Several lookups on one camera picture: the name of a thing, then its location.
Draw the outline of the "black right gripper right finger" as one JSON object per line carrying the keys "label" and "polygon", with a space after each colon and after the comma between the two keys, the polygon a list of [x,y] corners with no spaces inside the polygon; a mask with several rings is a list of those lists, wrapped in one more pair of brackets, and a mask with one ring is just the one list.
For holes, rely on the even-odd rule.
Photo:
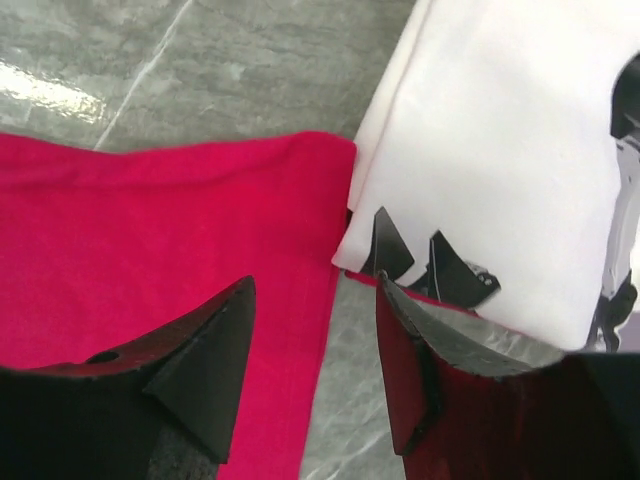
{"label": "black right gripper right finger", "polygon": [[478,317],[419,305],[380,274],[376,327],[394,452],[409,479],[635,479],[639,357],[532,368]]}

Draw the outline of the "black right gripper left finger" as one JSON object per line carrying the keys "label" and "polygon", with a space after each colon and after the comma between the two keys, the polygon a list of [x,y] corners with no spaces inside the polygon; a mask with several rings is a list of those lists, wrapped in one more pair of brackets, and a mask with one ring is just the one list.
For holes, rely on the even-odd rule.
{"label": "black right gripper left finger", "polygon": [[228,461],[256,313],[244,277],[82,363],[1,371],[5,479],[185,479]]}

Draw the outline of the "crimson red t shirt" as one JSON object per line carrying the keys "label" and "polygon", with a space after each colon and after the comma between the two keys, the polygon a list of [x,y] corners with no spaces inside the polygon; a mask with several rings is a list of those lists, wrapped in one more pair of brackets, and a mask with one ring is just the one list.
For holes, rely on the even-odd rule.
{"label": "crimson red t shirt", "polygon": [[252,276],[225,479],[299,475],[355,145],[318,132],[110,154],[1,138],[1,362],[89,358]]}

